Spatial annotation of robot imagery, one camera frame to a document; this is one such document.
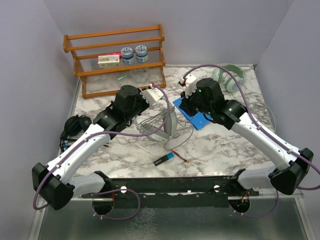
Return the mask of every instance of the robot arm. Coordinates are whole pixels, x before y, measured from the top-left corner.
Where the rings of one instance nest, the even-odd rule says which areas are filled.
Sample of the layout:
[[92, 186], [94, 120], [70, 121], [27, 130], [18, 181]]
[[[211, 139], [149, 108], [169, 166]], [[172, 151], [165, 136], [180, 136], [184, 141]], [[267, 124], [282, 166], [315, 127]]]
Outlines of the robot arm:
[[[163, 96], [156, 88], [141, 90], [130, 85], [122, 86], [115, 100], [98, 113], [93, 123], [72, 146], [46, 166], [38, 163], [33, 167], [34, 190], [44, 181], [39, 194], [55, 210], [64, 207], [72, 197], [101, 191], [108, 181], [103, 173], [95, 172], [89, 176], [77, 177], [73, 175], [98, 148], [116, 136], [113, 132], [123, 131], [133, 118]], [[109, 131], [110, 134], [99, 134], [103, 131]]]
[[261, 122], [254, 118], [259, 126], [253, 123], [244, 105], [236, 100], [225, 99], [219, 83], [212, 78], [197, 80], [195, 76], [188, 74], [186, 78], [181, 78], [179, 83], [186, 86], [181, 93], [180, 108], [190, 117], [197, 113], [204, 114], [205, 118], [209, 115], [213, 119], [212, 121], [207, 118], [209, 121], [243, 136], [274, 163], [274, 167], [242, 169], [237, 172], [236, 180], [244, 189], [274, 187], [284, 194], [293, 194], [307, 174], [309, 166], [290, 152], [299, 152], [311, 162], [314, 155], [312, 151], [308, 148], [300, 150], [264, 127], [268, 134], [290, 151], [276, 144], [260, 130], [263, 127]]

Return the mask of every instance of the white wall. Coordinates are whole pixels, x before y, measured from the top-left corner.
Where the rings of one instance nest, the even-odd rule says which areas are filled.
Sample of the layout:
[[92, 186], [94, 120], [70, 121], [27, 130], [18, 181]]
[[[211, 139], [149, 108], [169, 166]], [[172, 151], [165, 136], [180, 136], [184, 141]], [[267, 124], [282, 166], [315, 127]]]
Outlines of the white wall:
[[32, 167], [58, 153], [76, 79], [42, 0], [0, 4], [0, 239], [28, 239]]
[[44, 0], [62, 34], [162, 24], [167, 64], [257, 64], [293, 0]]
[[[320, 168], [320, 1], [295, 0], [263, 54], [257, 79], [277, 122], [278, 134], [310, 148]], [[320, 177], [310, 170], [302, 186]], [[320, 239], [320, 190], [305, 191], [305, 205]]]

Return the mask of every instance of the wire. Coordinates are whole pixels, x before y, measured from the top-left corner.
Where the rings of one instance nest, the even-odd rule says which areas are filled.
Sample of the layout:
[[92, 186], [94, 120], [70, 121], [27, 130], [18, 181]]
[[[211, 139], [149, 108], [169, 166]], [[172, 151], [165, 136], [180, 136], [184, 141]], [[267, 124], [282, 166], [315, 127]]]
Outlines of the wire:
[[178, 148], [178, 147], [180, 147], [182, 144], [184, 144], [184, 143], [186, 143], [191, 137], [192, 137], [192, 135], [194, 134], [194, 130], [195, 130], [195, 128], [194, 128], [194, 126], [192, 125], [192, 119], [193, 119], [194, 117], [191, 117], [191, 119], [190, 119], [190, 126], [191, 126], [191, 128], [192, 128], [192, 130], [191, 130], [191, 134], [190, 134], [190, 136], [188, 136], [183, 142], [181, 142], [179, 145], [177, 145], [177, 146], [175, 146], [175, 147], [171, 147], [170, 149], [168, 149], [167, 148], [167, 144], [170, 142], [170, 140], [172, 140], [172, 138], [169, 140], [169, 141], [167, 141], [165, 144], [164, 144], [164, 146], [163, 146], [163, 148], [164, 148], [164, 150], [166, 150], [166, 151], [170, 151], [170, 150], [172, 150], [172, 149], [176, 149], [176, 148]]
[[[170, 112], [175, 110], [175, 106], [172, 106], [170, 108]], [[140, 130], [144, 130], [143, 132], [149, 132], [150, 130], [152, 130], [154, 127], [156, 127], [156, 125], [161, 122], [164, 118], [164, 116], [166, 115], [167, 111], [166, 110], [162, 110], [160, 113], [150, 116], [146, 119], [144, 119], [143, 121], [141, 121], [140, 123], [138, 123], [137, 119], [134, 119], [135, 125], [137, 127], [137, 129]]]
[[250, 108], [251, 108], [252, 110], [253, 110], [252, 105], [254, 105], [254, 104], [262, 104], [262, 105], [264, 105], [264, 106], [267, 108], [267, 110], [271, 113], [271, 116], [272, 116], [271, 125], [272, 125], [273, 132], [274, 132], [275, 134], [277, 134], [276, 118], [275, 118], [275, 115], [273, 114], [273, 112], [271, 111], [270, 107], [269, 107], [267, 104], [265, 104], [264, 102], [262, 102], [262, 101], [250, 102], [250, 96], [249, 96], [247, 93], [244, 93], [244, 95], [246, 96], [246, 100], [247, 100], [247, 102], [248, 102], [248, 104], [249, 104], [249, 106], [250, 106]]
[[185, 128], [187, 124], [190, 124], [189, 121], [181, 121], [179, 119], [177, 119], [177, 123], [183, 128]]
[[268, 217], [271, 214], [273, 214], [274, 211], [278, 208], [279, 202], [280, 202], [279, 192], [277, 190], [275, 190], [275, 194], [276, 194], [275, 205], [271, 209], [271, 211], [269, 211], [268, 213], [265, 213], [265, 214], [261, 214], [261, 215], [245, 214], [245, 213], [241, 213], [241, 212], [236, 211], [230, 204], [229, 204], [229, 207], [233, 210], [234, 213], [236, 213], [237, 215], [239, 215], [241, 217], [246, 217], [246, 218], [251, 218], [251, 219], [262, 219], [262, 218]]
[[[159, 89], [159, 91], [163, 93], [164, 98], [166, 100], [166, 105], [167, 105], [166, 115], [164, 117], [164, 120], [163, 120], [162, 124], [157, 129], [155, 129], [154, 131], [151, 131], [151, 132], [143, 133], [143, 134], [132, 134], [132, 133], [117, 132], [117, 131], [101, 131], [101, 132], [96, 132], [96, 133], [89, 135], [85, 140], [88, 141], [96, 136], [105, 135], [105, 134], [122, 135], [122, 136], [128, 136], [128, 137], [146, 137], [146, 136], [152, 135], [152, 134], [156, 133], [157, 131], [159, 131], [168, 120], [168, 117], [170, 114], [170, 102], [169, 102], [167, 94], [165, 93], [165, 91], [161, 87], [154, 85], [154, 84], [152, 86], [156, 89]], [[47, 179], [50, 177], [50, 175], [57, 169], [57, 166], [60, 166], [61, 164], [63, 164], [64, 161], [66, 161], [66, 159], [68, 159], [68, 157], [70, 157], [75, 151], [77, 151], [77, 149], [82, 144], [86, 143], [85, 140], [80, 141], [72, 149], [70, 149], [70, 151], [64, 157], [62, 157], [61, 160], [44, 176], [44, 178], [40, 182], [40, 184], [37, 187], [35, 194], [34, 194], [34, 198], [33, 198], [33, 202], [32, 202], [32, 206], [33, 206], [34, 210], [41, 210], [41, 209], [44, 209], [47, 206], [49, 206], [49, 203], [47, 203], [43, 206], [40, 206], [40, 207], [37, 206], [38, 196], [39, 196], [39, 193], [40, 193], [43, 185], [45, 184]]]
[[245, 194], [243, 195], [243, 197], [241, 198], [241, 202], [243, 203], [244, 202], [244, 198], [248, 195], [248, 191], [245, 191]]
[[110, 190], [110, 191], [98, 192], [98, 193], [95, 193], [95, 194], [96, 195], [111, 194], [111, 193], [120, 192], [120, 191], [129, 191], [129, 192], [133, 193], [136, 196], [136, 199], [138, 200], [138, 206], [136, 207], [136, 210], [134, 211], [134, 213], [132, 213], [129, 216], [125, 216], [125, 217], [111, 217], [111, 216], [105, 216], [105, 215], [97, 214], [95, 209], [94, 209], [94, 207], [92, 206], [92, 210], [94, 212], [93, 216], [99, 216], [101, 219], [103, 218], [103, 219], [109, 219], [109, 220], [123, 221], [123, 220], [131, 219], [135, 215], [137, 215], [139, 210], [140, 210], [141, 201], [140, 201], [139, 195], [135, 191], [133, 191], [131, 189], [125, 189], [125, 190], [124, 189], [114, 189], [114, 190]]
[[64, 140], [62, 140], [62, 144], [63, 144], [63, 147], [64, 147], [65, 149], [68, 149], [68, 146], [67, 146], [67, 144], [66, 144], [66, 142], [65, 142]]
[[[254, 123], [254, 125], [256, 125], [259, 130], [261, 132], [263, 132], [269, 139], [271, 139], [274, 143], [276, 143], [278, 146], [282, 147], [283, 149], [285, 149], [288, 154], [292, 154], [294, 155], [295, 157], [301, 159], [302, 161], [304, 161], [306, 164], [310, 165], [310, 167], [312, 167], [319, 175], [320, 175], [320, 169], [317, 168], [316, 165], [314, 165], [312, 162], [310, 162], [309, 160], [307, 160], [305, 157], [301, 156], [299, 153], [297, 152], [294, 152], [292, 151], [290, 148], [288, 148], [286, 145], [282, 144], [278, 139], [276, 139], [274, 136], [272, 136], [269, 132], [267, 132], [263, 127], [260, 127], [259, 123], [257, 123], [257, 121], [255, 120], [253, 114], [252, 114], [252, 111], [250, 109], [250, 106], [249, 106], [249, 103], [248, 101], [246, 100], [246, 96], [245, 96], [245, 93], [244, 91], [242, 90], [239, 82], [237, 81], [237, 79], [232, 75], [232, 73], [230, 71], [228, 71], [227, 69], [225, 69], [224, 67], [222, 66], [219, 66], [219, 65], [216, 65], [216, 64], [201, 64], [201, 65], [198, 65], [198, 66], [195, 66], [193, 68], [191, 68], [189, 71], [187, 71], [184, 75], [183, 75], [183, 78], [186, 79], [186, 76], [188, 74], [190, 74], [192, 71], [196, 70], [196, 69], [199, 69], [199, 68], [203, 68], [203, 67], [214, 67], [214, 68], [219, 68], [219, 69], [222, 69], [223, 71], [225, 71], [227, 74], [230, 75], [230, 77], [233, 79], [233, 81], [235, 82], [236, 86], [238, 87], [239, 91], [240, 91], [240, 94], [243, 98], [243, 101], [244, 101], [244, 104], [247, 108], [247, 112], [248, 112], [248, 115], [251, 119], [251, 121]], [[308, 191], [313, 191], [313, 190], [318, 190], [320, 189], [320, 184], [318, 186], [314, 186], [314, 187], [301, 187], [301, 186], [298, 186], [297, 189], [301, 189], [301, 190], [308, 190]]]
[[[274, 136], [272, 136], [269, 132], [267, 132], [263, 127], [260, 127], [259, 123], [257, 123], [257, 121], [255, 120], [253, 114], [252, 114], [252, 111], [251, 111], [251, 108], [250, 108], [250, 105], [246, 99], [246, 95], [244, 93], [244, 91], [242, 90], [239, 82], [237, 81], [237, 79], [232, 75], [232, 73], [230, 71], [228, 71], [227, 69], [225, 69], [224, 67], [220, 66], [220, 65], [217, 65], [217, 64], [201, 64], [201, 65], [198, 65], [198, 66], [195, 66], [193, 68], [191, 68], [189, 71], [187, 71], [184, 75], [183, 75], [183, 78], [184, 80], [186, 81], [186, 76], [188, 74], [190, 74], [191, 72], [193, 72], [194, 70], [196, 69], [199, 69], [199, 68], [203, 68], [203, 67], [214, 67], [214, 68], [219, 68], [223, 71], [225, 71], [227, 74], [230, 75], [230, 77], [233, 79], [233, 81], [235, 82], [236, 86], [238, 87], [239, 91], [240, 91], [240, 94], [242, 96], [242, 99], [244, 101], [244, 105], [245, 107], [247, 108], [247, 112], [248, 112], [248, 115], [251, 119], [251, 121], [257, 126], [259, 127], [259, 129], [269, 138], [271, 139], [274, 143], [276, 143], [278, 146], [282, 147], [283, 149], [285, 149], [288, 154], [293, 154], [295, 157], [301, 159], [302, 161], [304, 161], [305, 163], [307, 163], [308, 165], [310, 165], [319, 175], [320, 175], [320, 169], [317, 168], [317, 166], [315, 166], [312, 162], [308, 161], [305, 157], [301, 156], [299, 153], [296, 153], [294, 151], [291, 151], [290, 148], [288, 148], [287, 146], [285, 146], [284, 144], [282, 144], [279, 140], [277, 140]], [[318, 186], [315, 186], [315, 187], [297, 187], [298, 189], [300, 190], [308, 190], [308, 191], [312, 191], [312, 190], [317, 190], [317, 189], [320, 189], [320, 184]], [[253, 215], [246, 215], [246, 214], [243, 214], [243, 213], [239, 213], [241, 216], [245, 216], [245, 217], [248, 217], [248, 218], [264, 218], [264, 217], [267, 217], [269, 215], [271, 215], [278, 207], [279, 205], [279, 193], [278, 191], [276, 190], [276, 204], [274, 206], [274, 208], [266, 213], [266, 214], [263, 214], [263, 215], [256, 215], [256, 216], [253, 216]]]
[[262, 102], [262, 101], [254, 101], [254, 102], [250, 102], [249, 103], [250, 107], [251, 107], [251, 105], [254, 105], [254, 104], [262, 104], [262, 105], [264, 105], [267, 108], [267, 110], [271, 113], [272, 120], [273, 120], [273, 122], [271, 121], [272, 130], [273, 130], [273, 132], [275, 134], [277, 134], [276, 119], [275, 119], [275, 116], [274, 116], [273, 112], [271, 111], [270, 107], [267, 104], [265, 104], [264, 102]]

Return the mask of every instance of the wooden spice rack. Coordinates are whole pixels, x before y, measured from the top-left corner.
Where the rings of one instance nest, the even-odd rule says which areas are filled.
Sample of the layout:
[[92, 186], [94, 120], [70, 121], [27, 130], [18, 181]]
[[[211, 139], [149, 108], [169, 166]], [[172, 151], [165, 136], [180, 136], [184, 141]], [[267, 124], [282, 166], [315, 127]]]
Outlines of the wooden spice rack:
[[[157, 31], [157, 30], [159, 32], [159, 36], [156, 36], [156, 37], [130, 39], [130, 40], [124, 40], [124, 41], [102, 42], [102, 43], [77, 45], [77, 46], [73, 45], [73, 41], [79, 40], [79, 39], [97, 38], [102, 36], [121, 35], [121, 34], [140, 33], [140, 32], [141, 32], [141, 35], [143, 35], [143, 32]], [[157, 26], [148, 26], [148, 27], [140, 27], [140, 28], [132, 28], [132, 29], [124, 29], [124, 30], [87, 33], [87, 34], [80, 34], [80, 35], [64, 35], [63, 49], [66, 53], [71, 52], [72, 54], [73, 74], [74, 76], [81, 78], [82, 96], [84, 99], [86, 99], [86, 98], [100, 97], [100, 96], [106, 96], [106, 95], [114, 95], [118, 92], [118, 90], [110, 90], [110, 91], [103, 91], [103, 92], [87, 93], [87, 77], [130, 71], [133, 69], [140, 69], [140, 68], [160, 68], [163, 83], [159, 83], [157, 85], [161, 88], [165, 88], [166, 79], [164, 76], [163, 67], [166, 65], [166, 61], [165, 61], [165, 56], [162, 48], [162, 42], [164, 40], [165, 40], [165, 34], [160, 24]], [[121, 48], [116, 52], [107, 52], [107, 53], [99, 53], [99, 54], [91, 54], [91, 55], [78, 56], [76, 53], [76, 51], [79, 51], [79, 50], [88, 50], [88, 49], [95, 49], [95, 48], [102, 48], [102, 47], [113, 47], [113, 46], [120, 46], [120, 45], [127, 45], [127, 44], [140, 45], [141, 43], [152, 42], [152, 41], [157, 41], [158, 46], [149, 47], [148, 53], [151, 54], [152, 51], [158, 51], [159, 59], [156, 62], [148, 61], [147, 63], [138, 63], [135, 61], [135, 63], [132, 65], [121, 64], [121, 66], [119, 67], [100, 68], [99, 66], [96, 66], [95, 68], [92, 68], [92, 67], [88, 68], [87, 67], [88, 61], [92, 61], [92, 59], [98, 59], [98, 56], [101, 56], [101, 55], [119, 53]]]

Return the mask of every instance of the mint green headphones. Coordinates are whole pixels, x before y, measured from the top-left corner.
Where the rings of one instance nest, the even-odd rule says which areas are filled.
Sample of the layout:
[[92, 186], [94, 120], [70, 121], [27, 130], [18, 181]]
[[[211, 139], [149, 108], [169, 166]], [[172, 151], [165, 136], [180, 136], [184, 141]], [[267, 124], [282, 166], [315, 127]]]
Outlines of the mint green headphones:
[[[228, 71], [234, 73], [235, 79], [242, 84], [246, 78], [246, 73], [240, 67], [232, 64], [222, 64], [222, 67]], [[224, 88], [227, 92], [233, 93], [238, 90], [238, 87], [232, 77], [229, 77], [227, 81], [223, 82], [223, 71], [220, 68], [214, 69], [212, 73], [213, 80], [217, 81], [220, 85], [224, 85]]]

